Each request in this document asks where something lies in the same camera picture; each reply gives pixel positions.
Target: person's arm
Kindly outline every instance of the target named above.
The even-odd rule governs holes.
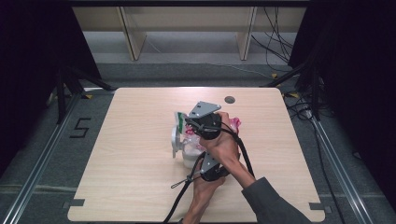
[[[230,126],[227,113],[219,112],[223,127]],[[308,224],[309,219],[299,210],[281,198],[264,177],[256,180],[239,161],[238,146],[230,134],[221,132],[213,140],[200,140],[212,157],[220,162],[242,186],[242,193],[256,214],[258,223]]]
[[[218,180],[207,182],[204,181],[200,175],[194,176],[194,193],[192,202],[187,212],[186,216],[178,223],[182,224],[198,224],[201,220],[202,215],[204,214],[206,208],[209,206],[210,199],[212,198],[215,190],[224,184],[225,177],[221,177]]]

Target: wooden table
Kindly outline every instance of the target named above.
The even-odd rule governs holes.
[[[224,102],[226,96],[235,103]],[[254,173],[266,176],[278,193],[312,221],[323,211],[289,114],[278,89],[130,88],[118,89],[108,109],[68,217],[72,221],[163,221],[182,186],[170,187],[190,172],[181,152],[172,158],[174,112],[189,113],[198,101],[222,106],[242,121]],[[242,188],[232,176],[215,193],[203,222],[256,222]],[[192,185],[171,221],[179,221],[192,199]]]

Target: black curtain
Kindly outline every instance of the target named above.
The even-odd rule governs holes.
[[[59,2],[0,4],[0,176],[23,148],[64,66],[100,78],[71,7]]]
[[[340,33],[320,56],[325,60],[318,70],[337,118],[396,210],[396,3],[361,0],[346,6]],[[293,66],[306,59],[326,22],[323,15],[330,18],[327,13],[307,10],[290,59]]]

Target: black cable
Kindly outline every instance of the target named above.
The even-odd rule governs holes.
[[[311,103],[310,102],[302,102],[302,100],[306,97],[308,97],[310,94],[306,94],[306,95],[302,95],[301,98],[294,104],[294,105],[286,105],[286,108],[288,110],[291,110],[292,112],[294,112],[294,114],[290,115],[291,119],[294,118],[299,118],[300,120],[306,120],[306,118],[301,117],[301,112],[304,112],[305,110],[309,109],[311,110]],[[304,109],[297,109],[298,105],[305,105]],[[327,117],[327,118],[335,118],[335,115],[332,111],[328,111],[330,109],[330,105],[326,102],[319,102],[319,107],[318,107],[318,112],[321,116]]]
[[[273,33],[271,34],[271,36],[269,36],[267,33],[265,33],[265,34],[268,35],[271,38],[270,42],[271,42],[271,40],[275,40],[276,42],[279,43],[280,48],[281,48],[281,50],[283,52],[284,58],[287,58],[287,60],[289,60],[288,57],[290,57],[290,54],[289,54],[288,50],[286,49],[286,47],[289,47],[289,48],[292,49],[293,45],[291,43],[289,43],[287,40],[285,40],[282,37],[282,35],[279,33],[279,25],[278,25],[278,22],[277,22],[278,14],[279,14],[279,7],[275,7],[275,22],[274,23],[272,22],[271,18],[269,17],[266,8],[264,7],[263,9],[264,9],[265,15],[266,15],[266,17],[267,17],[268,21],[270,22],[270,25],[271,25],[271,27],[273,29]]]
[[[189,120],[188,124],[194,125],[195,127],[198,127],[199,129],[212,129],[212,130],[219,130],[219,131],[223,131],[223,132],[229,133],[229,134],[233,137],[233,139],[235,140],[235,142],[238,144],[238,146],[241,148],[242,155],[244,156],[245,163],[247,164],[247,169],[248,169],[248,171],[254,176],[253,168],[251,167],[250,159],[248,158],[248,153],[247,153],[247,150],[246,150],[246,148],[245,148],[245,146],[244,146],[244,143],[242,142],[242,139],[239,138],[238,134],[235,133],[235,132],[233,132],[233,129],[232,129],[230,126],[228,126],[227,124],[225,124],[225,123],[223,123],[223,122],[222,122],[222,124],[224,124],[229,130],[223,129],[223,128],[219,128],[219,127],[199,126],[198,123],[196,123],[196,122],[194,122],[194,121],[192,121],[192,120]],[[205,152],[201,153],[201,155],[199,155],[199,157],[198,157],[197,160],[195,161],[195,164],[194,164],[194,166],[192,167],[192,170],[191,170],[190,175],[187,175],[187,178],[186,178],[186,180],[185,180],[185,182],[184,182],[183,189],[182,189],[182,190],[180,191],[180,193],[177,195],[177,198],[175,199],[175,202],[174,202],[174,204],[173,204],[173,206],[172,206],[172,208],[171,208],[171,210],[170,210],[168,216],[167,216],[167,217],[165,218],[165,220],[163,221],[163,224],[168,223],[169,219],[170,219],[170,218],[172,217],[172,215],[175,213],[175,210],[176,210],[176,208],[177,208],[178,203],[180,202],[181,197],[182,197],[183,194],[186,192],[186,190],[187,190],[187,188],[189,187],[190,183],[194,181],[193,176],[194,176],[194,174],[195,174],[195,169],[196,169],[196,166],[198,165],[199,160],[202,159],[204,156],[205,156]]]
[[[202,159],[204,156],[205,156],[205,153],[203,152],[203,153],[201,153],[201,155],[199,155],[199,157],[195,161],[195,164],[192,167],[190,175],[187,176],[186,181],[184,182],[183,189],[177,195],[177,197],[175,199],[175,202],[174,202],[174,204],[173,204],[173,206],[171,208],[171,211],[169,212],[168,216],[165,218],[163,223],[168,223],[169,219],[171,219],[172,215],[175,213],[175,210],[177,208],[178,203],[180,202],[181,197],[183,197],[183,194],[184,194],[184,192],[186,192],[186,190],[189,187],[190,183],[192,183],[192,181],[194,181],[193,177],[194,177],[195,169],[196,169],[196,167],[198,165],[199,160]]]
[[[311,125],[313,126],[313,128],[315,130],[315,139],[317,141],[320,168],[321,168],[323,176],[324,176],[324,178],[326,180],[327,186],[329,187],[330,194],[332,195],[332,199],[334,200],[335,208],[337,209],[338,215],[341,218],[341,222],[343,224],[345,224],[346,222],[344,220],[344,216],[341,213],[341,209],[340,209],[340,206],[338,204],[337,199],[335,198],[334,192],[332,190],[332,185],[330,184],[330,181],[329,181],[329,177],[327,177],[326,170],[324,169],[323,157],[322,157],[322,154],[321,154],[321,147],[320,147],[320,142],[319,142],[319,139],[318,139],[318,130],[316,129],[316,127],[315,127],[315,125],[314,125],[314,123],[313,123],[313,121],[311,119],[309,120],[309,122],[311,123]]]
[[[264,46],[264,44],[262,44],[260,41],[258,41],[258,40],[256,39],[256,37],[254,37],[254,35],[252,35],[251,37],[260,45],[260,47],[269,50],[271,53],[273,53],[273,54],[275,54],[277,57],[279,57],[283,62],[285,62],[285,63],[288,62],[288,59],[287,59],[287,58],[285,58],[284,56],[282,56],[282,55],[279,54],[278,52],[274,51],[273,49],[269,49],[269,48],[267,48],[266,46]]]
[[[286,57],[286,54],[285,54],[285,47],[284,47],[284,44],[282,43],[282,37],[280,36],[280,34],[276,31],[276,28],[275,28],[275,26],[273,25],[273,23],[272,23],[272,21],[271,21],[271,19],[270,19],[270,17],[269,17],[269,15],[268,15],[268,13],[267,13],[267,11],[266,11],[266,9],[265,9],[265,7],[264,7],[264,12],[265,12],[265,15],[267,16],[267,19],[268,19],[268,21],[270,22],[270,24],[271,24],[271,27],[273,28],[273,32],[271,33],[271,35],[268,35],[269,37],[270,37],[270,40],[268,41],[268,44],[267,44],[267,46],[265,47],[263,44],[260,44],[260,42],[258,42],[257,40],[257,42],[263,47],[263,48],[265,48],[265,61],[267,62],[267,64],[268,64],[268,66],[269,67],[271,67],[273,70],[275,70],[275,71],[279,71],[279,72],[289,72],[289,71],[285,71],[285,70],[281,70],[281,69],[276,69],[276,68],[274,68],[271,64],[269,64],[268,63],[268,50],[270,50],[271,52],[273,52],[274,54],[275,54],[275,56],[277,56],[277,57],[279,57],[283,62],[285,62],[285,63],[289,63],[289,59]],[[280,55],[279,53],[275,53],[275,51],[274,50],[272,50],[272,49],[270,49],[270,44],[271,44],[271,41],[272,40],[275,40],[274,39],[274,35],[276,35],[277,36],[277,38],[278,38],[278,40],[276,40],[277,42],[279,42],[279,44],[280,44],[280,46],[281,46],[281,50],[282,50],[282,52],[283,52],[283,56],[282,55]]]

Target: gray carpet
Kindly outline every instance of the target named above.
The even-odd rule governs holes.
[[[98,64],[103,79],[115,87],[175,87],[175,86],[242,86],[258,87],[271,80],[263,76],[271,76],[273,68],[267,65],[237,65],[238,68],[257,73],[247,73],[235,68],[213,64]],[[289,69],[278,66],[277,69]],[[292,86],[296,78],[282,84],[282,87]],[[93,86],[86,81],[84,86]],[[52,154],[47,169],[42,175],[35,193],[28,203],[19,223],[70,223],[67,219],[67,207],[76,191],[85,165],[90,157],[96,137],[111,103],[111,94],[95,94],[91,99],[80,99],[67,124],[66,130],[58,147]],[[287,98],[288,105],[293,105],[297,99]],[[386,198],[370,176],[364,163],[352,156],[353,147],[348,142],[336,118],[321,116],[329,138],[345,165],[353,183],[365,201],[375,223],[396,223],[396,215],[390,208]],[[16,197],[19,188],[24,183],[35,161],[46,145],[54,129],[57,119],[57,105],[53,102],[45,111],[36,131],[31,136],[29,144],[21,150],[0,180],[0,218]],[[79,119],[80,126],[87,127],[84,138],[70,138],[82,135],[82,130],[75,130]],[[319,197],[325,206],[332,208],[332,213],[326,214],[325,224],[341,223],[335,208],[334,200],[320,169],[318,148],[314,132],[309,121],[292,120],[304,156],[313,177]],[[329,162],[323,160],[326,174],[336,196],[342,216],[346,223],[359,223],[347,198],[342,191]]]

